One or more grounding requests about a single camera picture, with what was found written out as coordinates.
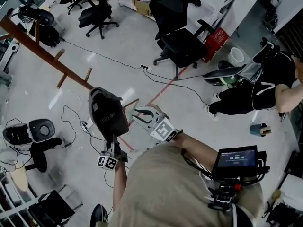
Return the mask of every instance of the white sneaker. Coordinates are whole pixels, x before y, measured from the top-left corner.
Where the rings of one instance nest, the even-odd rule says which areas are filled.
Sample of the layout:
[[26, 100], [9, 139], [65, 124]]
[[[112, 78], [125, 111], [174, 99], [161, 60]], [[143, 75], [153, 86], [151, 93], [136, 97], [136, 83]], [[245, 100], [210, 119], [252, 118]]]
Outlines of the white sneaker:
[[205, 105], [205, 106], [204, 106], [204, 111], [205, 111], [206, 113], [208, 113], [209, 116], [211, 116], [212, 120], [218, 121], [217, 114], [212, 114], [211, 112], [209, 112], [209, 106]]
[[213, 93], [213, 98], [216, 100], [220, 100], [219, 93]]

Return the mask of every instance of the white bucket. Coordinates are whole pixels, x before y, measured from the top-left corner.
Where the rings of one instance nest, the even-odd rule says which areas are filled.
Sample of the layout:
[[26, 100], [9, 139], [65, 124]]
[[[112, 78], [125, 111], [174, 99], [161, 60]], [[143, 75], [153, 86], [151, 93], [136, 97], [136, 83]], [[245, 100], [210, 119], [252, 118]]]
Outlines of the white bucket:
[[244, 55], [238, 48], [233, 47], [227, 56], [227, 61], [234, 66], [241, 66], [244, 61]]

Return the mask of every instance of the extension cord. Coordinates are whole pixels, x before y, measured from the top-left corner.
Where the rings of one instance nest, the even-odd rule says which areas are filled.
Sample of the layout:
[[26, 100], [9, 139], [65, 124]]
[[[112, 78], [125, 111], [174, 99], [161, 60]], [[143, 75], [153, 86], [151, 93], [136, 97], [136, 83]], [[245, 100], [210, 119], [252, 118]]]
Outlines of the extension cord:
[[93, 121], [91, 120], [91, 118], [89, 118], [86, 121], [83, 121], [81, 124], [81, 127], [83, 129], [83, 131], [88, 131], [88, 129], [93, 125]]
[[141, 68], [143, 68], [143, 70], [146, 69], [148, 72], [154, 71], [154, 70], [152, 69], [152, 67], [150, 67], [150, 66], [144, 66], [143, 64], [140, 65], [140, 69], [141, 69]]

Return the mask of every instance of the beige shirt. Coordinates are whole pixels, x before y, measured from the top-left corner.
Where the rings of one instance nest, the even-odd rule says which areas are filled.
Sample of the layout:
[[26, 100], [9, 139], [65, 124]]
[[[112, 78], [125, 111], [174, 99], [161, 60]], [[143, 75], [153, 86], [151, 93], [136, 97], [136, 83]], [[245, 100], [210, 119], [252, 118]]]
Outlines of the beige shirt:
[[[171, 144], [144, 152], [130, 167], [125, 192], [108, 227], [231, 227], [232, 212], [208, 208], [210, 193], [199, 172]], [[259, 184], [237, 203], [250, 218], [263, 213]]]

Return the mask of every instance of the cardboard box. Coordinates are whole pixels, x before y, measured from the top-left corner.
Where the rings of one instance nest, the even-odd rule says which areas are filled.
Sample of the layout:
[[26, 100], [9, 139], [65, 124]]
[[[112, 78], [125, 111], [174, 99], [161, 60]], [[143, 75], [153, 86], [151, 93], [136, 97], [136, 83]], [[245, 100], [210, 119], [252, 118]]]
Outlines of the cardboard box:
[[140, 0], [132, 0], [137, 8], [137, 12], [143, 15], [152, 16], [149, 2], [140, 2]]

